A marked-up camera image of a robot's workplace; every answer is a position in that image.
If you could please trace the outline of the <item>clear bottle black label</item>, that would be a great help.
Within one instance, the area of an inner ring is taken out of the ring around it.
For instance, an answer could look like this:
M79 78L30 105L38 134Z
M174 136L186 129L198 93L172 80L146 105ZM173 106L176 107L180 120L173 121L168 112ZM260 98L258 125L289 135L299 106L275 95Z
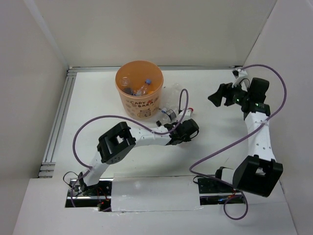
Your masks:
M161 116L156 121L157 127L160 127L168 123L177 122L179 120L178 115L179 115L178 106L163 107L161 109Z

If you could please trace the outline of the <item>clear crushed bottle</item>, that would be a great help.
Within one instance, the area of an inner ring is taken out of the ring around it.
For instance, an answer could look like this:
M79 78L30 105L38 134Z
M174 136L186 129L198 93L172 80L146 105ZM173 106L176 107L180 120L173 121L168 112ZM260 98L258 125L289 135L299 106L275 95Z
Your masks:
M168 90L167 90L167 96L165 99L165 107L167 109L177 109L179 106L179 96L180 92L182 90L182 86L178 83L173 84Z

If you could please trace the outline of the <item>clear bottle blue cap label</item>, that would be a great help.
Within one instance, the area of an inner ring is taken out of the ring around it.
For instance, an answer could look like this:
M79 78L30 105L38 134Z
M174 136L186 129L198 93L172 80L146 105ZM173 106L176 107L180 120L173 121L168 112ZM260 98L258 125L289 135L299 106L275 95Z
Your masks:
M145 96L151 90L151 79L146 79L144 84L136 91L136 96Z

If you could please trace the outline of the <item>green soda bottle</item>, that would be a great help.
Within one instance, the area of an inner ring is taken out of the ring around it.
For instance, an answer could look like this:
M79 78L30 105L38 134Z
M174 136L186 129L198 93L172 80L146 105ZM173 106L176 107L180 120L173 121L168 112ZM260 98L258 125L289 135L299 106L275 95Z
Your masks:
M129 87L124 88L123 92L128 95L134 95L134 91L132 90L132 88L129 88Z

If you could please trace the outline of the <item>blue label white cap bottle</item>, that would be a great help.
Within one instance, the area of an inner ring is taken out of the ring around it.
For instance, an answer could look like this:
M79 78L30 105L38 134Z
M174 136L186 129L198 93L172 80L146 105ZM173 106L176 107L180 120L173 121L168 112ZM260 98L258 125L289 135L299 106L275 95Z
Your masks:
M122 87L127 87L130 85L131 81L128 77L124 76L120 78L119 83Z

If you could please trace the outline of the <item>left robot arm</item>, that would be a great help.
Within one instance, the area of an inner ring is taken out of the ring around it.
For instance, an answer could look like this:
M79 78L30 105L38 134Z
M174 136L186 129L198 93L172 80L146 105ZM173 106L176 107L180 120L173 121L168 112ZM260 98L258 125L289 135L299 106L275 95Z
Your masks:
M85 172L81 172L79 175L79 190L83 195L92 195L99 187L100 177L106 169L122 161L135 147L177 145L191 141L198 133L199 126L193 119L159 125L152 132L144 128L131 128L126 122L120 122L99 137L89 173L83 176Z

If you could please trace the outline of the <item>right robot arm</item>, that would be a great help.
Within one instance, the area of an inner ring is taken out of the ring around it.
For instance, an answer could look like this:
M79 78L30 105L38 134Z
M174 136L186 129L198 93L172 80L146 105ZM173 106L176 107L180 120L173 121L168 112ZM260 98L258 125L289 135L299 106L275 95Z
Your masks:
M244 113L248 134L248 154L236 168L232 178L235 188L268 197L283 173L283 165L275 159L271 148L269 121L270 107L265 104L269 82L253 78L245 91L240 85L222 83L218 90L208 97L216 107L225 98L225 106L238 104Z

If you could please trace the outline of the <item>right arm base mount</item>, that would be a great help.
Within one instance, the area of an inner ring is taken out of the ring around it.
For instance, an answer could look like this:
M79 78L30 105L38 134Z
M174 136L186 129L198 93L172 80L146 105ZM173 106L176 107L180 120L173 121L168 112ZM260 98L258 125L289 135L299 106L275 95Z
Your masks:
M241 193L228 185L200 176L195 176L193 182L198 185L200 205L202 206L221 205L232 197L235 198L228 201L228 204L244 204Z

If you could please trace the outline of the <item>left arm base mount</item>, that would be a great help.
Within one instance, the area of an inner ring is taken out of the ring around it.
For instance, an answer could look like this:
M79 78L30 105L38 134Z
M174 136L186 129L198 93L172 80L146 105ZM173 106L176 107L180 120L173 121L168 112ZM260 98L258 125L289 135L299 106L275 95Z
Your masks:
M66 180L68 174L78 176L73 171L64 174L62 180L68 186L66 208L73 208L72 200L76 208L97 208L99 212L112 212L111 195L113 178L102 178L95 188L88 192L82 192L76 178Z

